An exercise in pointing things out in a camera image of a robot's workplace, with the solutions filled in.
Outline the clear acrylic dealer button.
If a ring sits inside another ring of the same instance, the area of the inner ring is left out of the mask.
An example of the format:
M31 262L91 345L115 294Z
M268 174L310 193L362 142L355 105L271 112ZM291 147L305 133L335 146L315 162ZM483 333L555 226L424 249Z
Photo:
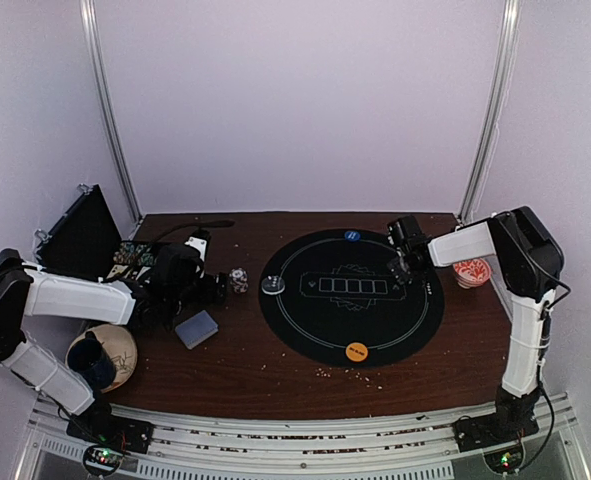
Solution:
M285 291L286 283L281 276L268 275L261 281L260 287L265 295L276 296Z

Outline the blue small blind button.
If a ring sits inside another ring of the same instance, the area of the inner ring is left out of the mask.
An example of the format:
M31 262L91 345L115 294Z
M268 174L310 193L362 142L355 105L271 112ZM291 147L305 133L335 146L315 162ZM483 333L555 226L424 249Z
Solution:
M361 239L361 235L356 230L347 230L344 233L344 238L349 242L357 242Z

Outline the yellow big blind button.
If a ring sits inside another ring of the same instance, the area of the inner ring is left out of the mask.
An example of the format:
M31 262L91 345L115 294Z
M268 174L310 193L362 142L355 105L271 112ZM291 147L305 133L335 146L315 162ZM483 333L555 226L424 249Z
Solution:
M347 359L354 363L364 362L369 356L369 349L360 342L352 342L345 348Z

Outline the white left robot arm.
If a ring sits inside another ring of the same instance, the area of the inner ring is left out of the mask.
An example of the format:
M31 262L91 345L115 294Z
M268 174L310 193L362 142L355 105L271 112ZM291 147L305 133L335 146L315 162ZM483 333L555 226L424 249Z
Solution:
M78 277L25 261L14 249L0 251L0 365L69 414L98 444L112 442L119 424L92 386L41 346L27 319L67 324L94 322L131 330L171 325L192 303L224 302L227 277L209 274L201 251L187 244L161 248L154 265L134 279Z

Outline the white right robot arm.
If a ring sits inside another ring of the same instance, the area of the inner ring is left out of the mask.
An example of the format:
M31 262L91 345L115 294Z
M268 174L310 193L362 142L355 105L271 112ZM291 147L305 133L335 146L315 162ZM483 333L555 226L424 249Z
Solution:
M454 231L428 237L415 217L400 217L387 225L396 251L387 268L405 285L436 268L495 256L511 294L509 353L501 388L521 398L538 387L538 372L548 348L548 319L556 289L570 288L561 279L564 254L552 234L528 206L491 215Z

